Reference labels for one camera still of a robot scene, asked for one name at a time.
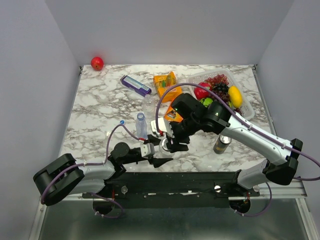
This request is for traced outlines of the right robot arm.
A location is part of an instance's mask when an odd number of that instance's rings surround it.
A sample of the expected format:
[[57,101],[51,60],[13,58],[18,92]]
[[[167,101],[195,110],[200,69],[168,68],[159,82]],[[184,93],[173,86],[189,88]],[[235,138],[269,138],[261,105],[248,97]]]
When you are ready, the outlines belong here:
[[236,140],[265,157],[261,163],[237,173],[236,180],[230,183],[234,195],[241,196],[253,186],[266,182],[282,186],[291,183],[303,147],[301,140],[273,135],[216,101],[205,107],[188,93],[176,97],[171,107],[182,117],[181,122],[171,125],[173,141],[188,140],[198,131],[215,133]]

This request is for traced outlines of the clear wide-mouth plastic jar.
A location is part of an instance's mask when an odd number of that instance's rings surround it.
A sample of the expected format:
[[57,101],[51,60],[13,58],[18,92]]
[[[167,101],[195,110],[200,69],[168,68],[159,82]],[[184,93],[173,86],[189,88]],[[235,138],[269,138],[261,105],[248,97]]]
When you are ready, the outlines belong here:
[[158,158],[161,160],[164,159],[169,159],[173,160],[174,159],[174,153],[170,152],[170,149],[167,146],[168,139],[164,138],[160,141],[159,146],[158,146]]

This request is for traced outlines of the silver metal jar lid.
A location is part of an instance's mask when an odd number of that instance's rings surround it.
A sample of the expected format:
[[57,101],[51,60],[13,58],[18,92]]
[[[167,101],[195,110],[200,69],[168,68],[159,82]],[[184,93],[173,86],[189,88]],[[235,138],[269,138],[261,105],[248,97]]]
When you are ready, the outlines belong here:
[[161,140],[160,146],[166,152],[170,152],[172,150],[171,141],[168,140],[167,138],[164,138],[164,139]]

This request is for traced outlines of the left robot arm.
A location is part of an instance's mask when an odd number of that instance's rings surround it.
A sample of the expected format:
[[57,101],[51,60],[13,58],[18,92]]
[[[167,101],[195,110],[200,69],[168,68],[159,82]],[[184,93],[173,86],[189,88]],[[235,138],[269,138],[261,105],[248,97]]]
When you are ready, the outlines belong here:
[[161,140],[151,138],[155,143],[146,141],[140,147],[130,148],[125,142],[115,145],[107,161],[77,161],[72,154],[65,153],[41,170],[34,176],[33,181],[41,195],[40,202],[52,206],[72,194],[94,193],[104,198],[110,194],[111,185],[106,182],[116,179],[126,172],[125,165],[147,161],[154,168],[158,168],[173,158],[154,157],[154,146]]

